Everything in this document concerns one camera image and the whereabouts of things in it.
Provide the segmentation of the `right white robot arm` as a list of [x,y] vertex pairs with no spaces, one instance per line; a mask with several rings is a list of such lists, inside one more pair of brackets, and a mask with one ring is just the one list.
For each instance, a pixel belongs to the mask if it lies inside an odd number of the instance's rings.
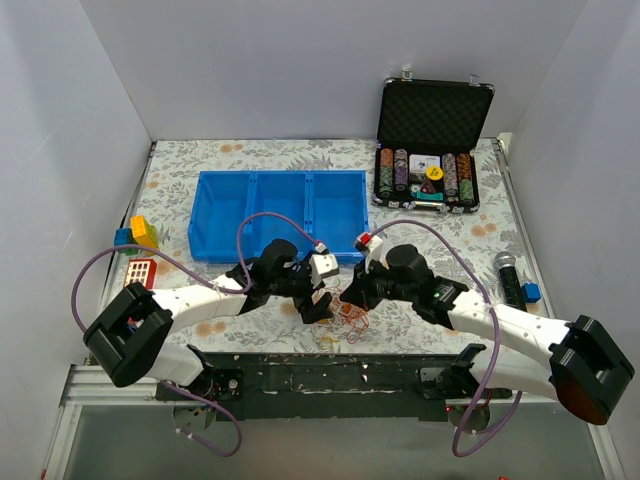
[[373,310],[383,300],[403,301],[430,324],[471,333],[517,352],[513,364],[496,366],[490,380],[475,362],[452,373],[454,389],[475,397],[487,386],[559,401],[579,419],[604,425],[635,369],[605,327],[581,315],[568,322],[514,307],[489,306],[466,285],[436,276],[412,245],[384,252],[377,236],[357,242],[364,258],[343,291],[345,303]]

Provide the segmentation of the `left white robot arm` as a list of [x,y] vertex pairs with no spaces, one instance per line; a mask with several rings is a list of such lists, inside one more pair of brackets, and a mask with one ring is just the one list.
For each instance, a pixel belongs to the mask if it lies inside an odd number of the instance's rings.
[[249,267],[236,266],[212,282],[169,290],[142,283],[125,286],[86,328],[83,342],[117,387],[143,377],[170,382],[193,400],[212,396],[215,368],[197,348],[168,342],[169,335],[218,317],[236,317],[272,297],[292,299],[302,321],[330,314],[332,297],[321,290],[339,272],[324,244],[303,259],[289,241],[272,241]]

